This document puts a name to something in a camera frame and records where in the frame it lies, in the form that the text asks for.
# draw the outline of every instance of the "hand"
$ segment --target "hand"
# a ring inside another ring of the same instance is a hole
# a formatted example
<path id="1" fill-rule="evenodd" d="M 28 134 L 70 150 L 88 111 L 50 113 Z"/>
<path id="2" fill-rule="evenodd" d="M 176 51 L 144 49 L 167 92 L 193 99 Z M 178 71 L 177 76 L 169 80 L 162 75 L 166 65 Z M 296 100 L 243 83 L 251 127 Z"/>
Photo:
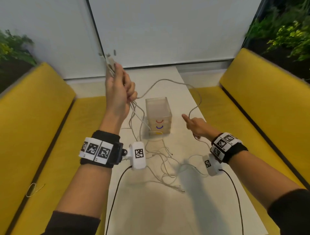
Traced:
<path id="1" fill-rule="evenodd" d="M 210 141 L 213 141 L 216 136 L 221 132 L 209 125 L 202 118 L 190 119 L 186 114 L 182 114 L 184 121 L 186 122 L 187 129 L 191 130 L 198 139 L 205 137 Z"/>
<path id="2" fill-rule="evenodd" d="M 137 98 L 135 83 L 130 80 L 129 75 L 123 67 L 115 63 L 115 78 L 109 69 L 106 69 L 105 91 L 106 111 L 99 130 L 119 134 L 121 125 L 127 117 L 130 102 Z"/>

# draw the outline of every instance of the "white wall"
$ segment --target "white wall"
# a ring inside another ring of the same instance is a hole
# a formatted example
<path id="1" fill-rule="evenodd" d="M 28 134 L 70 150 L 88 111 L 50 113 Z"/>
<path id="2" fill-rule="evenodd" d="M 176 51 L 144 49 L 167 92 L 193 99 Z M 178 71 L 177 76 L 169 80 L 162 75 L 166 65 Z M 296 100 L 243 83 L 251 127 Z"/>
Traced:
<path id="1" fill-rule="evenodd" d="M 90 0 L 124 67 L 234 58 L 261 0 Z"/>
<path id="2" fill-rule="evenodd" d="M 105 75 L 85 0 L 5 0 L 0 29 L 26 34 L 33 54 L 63 78 Z"/>

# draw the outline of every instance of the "clear plastic box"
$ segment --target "clear plastic box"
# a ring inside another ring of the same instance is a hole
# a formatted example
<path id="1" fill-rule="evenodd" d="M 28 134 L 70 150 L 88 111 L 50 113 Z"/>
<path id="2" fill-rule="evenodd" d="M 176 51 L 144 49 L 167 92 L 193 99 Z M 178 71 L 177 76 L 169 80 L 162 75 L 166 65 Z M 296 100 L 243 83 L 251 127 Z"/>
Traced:
<path id="1" fill-rule="evenodd" d="M 169 134 L 171 130 L 172 113 L 167 97 L 146 99 L 146 115 L 151 128 L 149 135 Z"/>

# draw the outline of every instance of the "table top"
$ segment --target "table top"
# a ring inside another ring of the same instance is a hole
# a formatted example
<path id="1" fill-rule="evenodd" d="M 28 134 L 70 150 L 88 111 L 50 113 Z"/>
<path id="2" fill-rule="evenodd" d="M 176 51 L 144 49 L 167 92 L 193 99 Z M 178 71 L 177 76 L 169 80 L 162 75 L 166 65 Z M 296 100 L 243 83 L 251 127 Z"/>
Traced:
<path id="1" fill-rule="evenodd" d="M 167 78 L 176 82 L 183 82 L 176 67 L 173 66 L 128 70 L 127 72 L 131 80 L 136 83 L 138 96 L 144 94 L 159 79 Z M 181 117 L 183 113 L 188 115 L 189 111 L 196 106 L 187 87 L 170 81 L 160 81 L 145 97 L 137 99 L 136 102 L 145 111 L 145 99 L 155 97 L 168 98 L 172 112 L 172 124 L 171 133 L 164 136 L 164 141 L 173 157 L 183 163 L 194 154 L 209 154 L 208 146 L 193 138 L 191 131 L 186 129 L 185 122 Z M 130 114 L 131 111 L 122 128 L 129 127 Z M 137 114 L 142 118 L 142 111 L 137 109 Z M 195 109 L 191 113 L 191 117 L 203 118 L 199 109 Z M 139 136 L 141 121 L 134 117 L 132 124 L 135 135 Z M 148 137 L 147 132 L 147 128 L 143 126 L 142 141 L 144 144 L 147 143 L 147 140 L 159 140 L 150 141 L 147 149 L 156 151 L 162 148 L 161 135 Z M 120 136 L 120 142 L 124 143 L 124 148 L 135 142 L 130 129 L 122 129 Z M 170 163 L 173 167 L 176 165 L 173 160 L 170 160 Z M 201 156 L 191 157 L 189 163 L 202 173 L 207 174 Z M 159 177 L 162 176 L 161 164 L 162 160 L 158 155 L 147 159 L 147 165 Z M 113 168 L 108 195 L 106 225 L 117 183 L 128 166 L 130 166 L 130 161 L 122 161 Z M 223 169 L 230 174 L 239 194 L 244 234 L 266 235 L 267 231 L 237 176 L 229 165 L 223 163 Z M 167 164 L 167 170 L 172 174 L 175 173 L 169 164 Z M 173 179 L 167 177 L 164 180 L 171 182 Z M 236 192 L 226 174 L 202 177 L 194 168 L 189 166 L 179 173 L 177 180 L 172 185 L 180 185 L 185 193 L 159 184 L 148 168 L 128 170 L 120 182 L 108 234 L 242 234 Z"/>

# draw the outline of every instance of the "yellow cushion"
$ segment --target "yellow cushion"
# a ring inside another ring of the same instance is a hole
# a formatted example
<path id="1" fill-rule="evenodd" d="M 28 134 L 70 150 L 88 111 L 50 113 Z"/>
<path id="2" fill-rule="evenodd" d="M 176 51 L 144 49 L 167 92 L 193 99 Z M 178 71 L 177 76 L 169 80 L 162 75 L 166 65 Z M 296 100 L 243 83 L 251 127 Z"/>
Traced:
<path id="1" fill-rule="evenodd" d="M 46 63 L 0 98 L 0 234 L 8 228 L 74 91 Z"/>
<path id="2" fill-rule="evenodd" d="M 105 111 L 105 97 L 77 99 L 38 179 L 40 188 L 29 198 L 12 235 L 44 232 L 61 196 L 80 165 L 85 137 L 97 130 Z"/>
<path id="3" fill-rule="evenodd" d="M 202 95 L 199 109 L 208 123 L 222 132 L 232 133 L 243 141 L 251 153 L 302 185 L 220 87 L 198 88 L 198 91 Z M 192 89 L 190 92 L 196 103 L 199 103 L 197 93 Z M 263 206 L 247 190 L 246 192 L 268 233 L 270 235 L 280 234 L 279 228 L 268 216 Z"/>
<path id="4" fill-rule="evenodd" d="M 220 83 L 310 183 L 310 86 L 246 49 Z"/>

